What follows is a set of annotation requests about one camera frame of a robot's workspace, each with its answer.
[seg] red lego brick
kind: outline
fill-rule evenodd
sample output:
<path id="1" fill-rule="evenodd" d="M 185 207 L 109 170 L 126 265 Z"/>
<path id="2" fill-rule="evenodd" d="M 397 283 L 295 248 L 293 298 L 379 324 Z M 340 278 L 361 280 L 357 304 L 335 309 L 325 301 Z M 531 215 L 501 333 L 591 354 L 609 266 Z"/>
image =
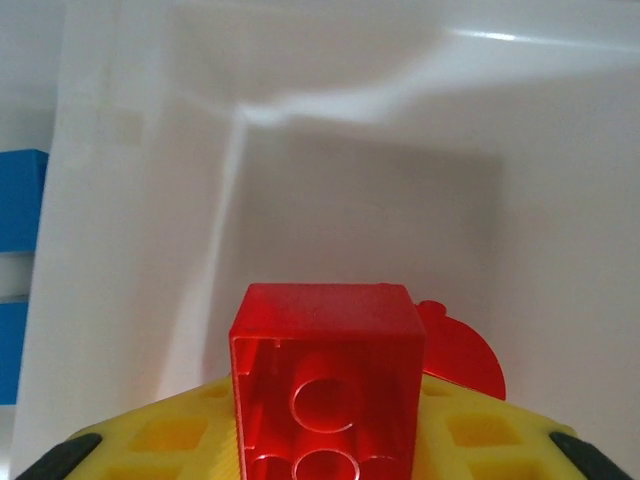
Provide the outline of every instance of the red lego brick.
<path id="1" fill-rule="evenodd" d="M 424 372 L 504 400 L 502 368 L 484 338 L 447 316 L 446 307 L 438 302 L 421 302 L 417 309 L 429 338 Z"/>
<path id="2" fill-rule="evenodd" d="M 230 344 L 244 479 L 410 479 L 425 331 L 404 287 L 252 285 Z"/>

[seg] blue block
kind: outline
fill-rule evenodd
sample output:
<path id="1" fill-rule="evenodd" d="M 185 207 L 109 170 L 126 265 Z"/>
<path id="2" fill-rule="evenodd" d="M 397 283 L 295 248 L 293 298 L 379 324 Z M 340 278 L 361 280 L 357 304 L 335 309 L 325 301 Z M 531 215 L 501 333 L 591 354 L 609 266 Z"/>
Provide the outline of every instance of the blue block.
<path id="1" fill-rule="evenodd" d="M 27 326 L 28 303 L 0 303 L 0 405 L 15 405 Z"/>
<path id="2" fill-rule="evenodd" d="M 0 253 L 34 252 L 49 155 L 0 153 Z"/>

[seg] yellow plastic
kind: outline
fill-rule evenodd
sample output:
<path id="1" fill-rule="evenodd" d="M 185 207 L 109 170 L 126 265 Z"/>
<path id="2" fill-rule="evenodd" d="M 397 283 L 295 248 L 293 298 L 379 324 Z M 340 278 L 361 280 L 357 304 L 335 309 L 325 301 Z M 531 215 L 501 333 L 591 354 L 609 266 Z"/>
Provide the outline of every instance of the yellow plastic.
<path id="1" fill-rule="evenodd" d="M 584 480 L 549 440 L 552 431 L 575 434 L 546 417 L 425 376 L 413 480 Z M 103 441 L 68 480 L 240 479 L 229 378 L 74 437 L 89 432 L 102 434 Z"/>

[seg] red plastic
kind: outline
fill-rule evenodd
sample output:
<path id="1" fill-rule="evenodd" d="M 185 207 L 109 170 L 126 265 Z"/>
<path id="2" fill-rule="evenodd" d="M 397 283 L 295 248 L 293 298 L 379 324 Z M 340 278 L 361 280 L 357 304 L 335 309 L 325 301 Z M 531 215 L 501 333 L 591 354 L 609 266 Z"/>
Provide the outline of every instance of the red plastic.
<path id="1" fill-rule="evenodd" d="M 246 480 L 409 480 L 425 331 L 399 285 L 249 287 L 230 332 Z"/>
<path id="2" fill-rule="evenodd" d="M 429 339 L 424 372 L 504 400 L 502 368 L 480 334 L 448 317 L 438 302 L 422 302 L 417 309 Z"/>

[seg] blue lego piece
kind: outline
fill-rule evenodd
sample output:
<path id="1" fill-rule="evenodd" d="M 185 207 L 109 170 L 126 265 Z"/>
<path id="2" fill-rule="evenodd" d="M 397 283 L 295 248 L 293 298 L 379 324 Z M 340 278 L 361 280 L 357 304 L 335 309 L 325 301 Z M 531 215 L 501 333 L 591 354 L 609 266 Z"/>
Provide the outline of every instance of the blue lego piece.
<path id="1" fill-rule="evenodd" d="M 0 153 L 0 253 L 34 252 L 49 155 Z"/>
<path id="2" fill-rule="evenodd" d="M 0 405 L 16 404 L 27 311 L 26 299 L 0 303 Z"/>

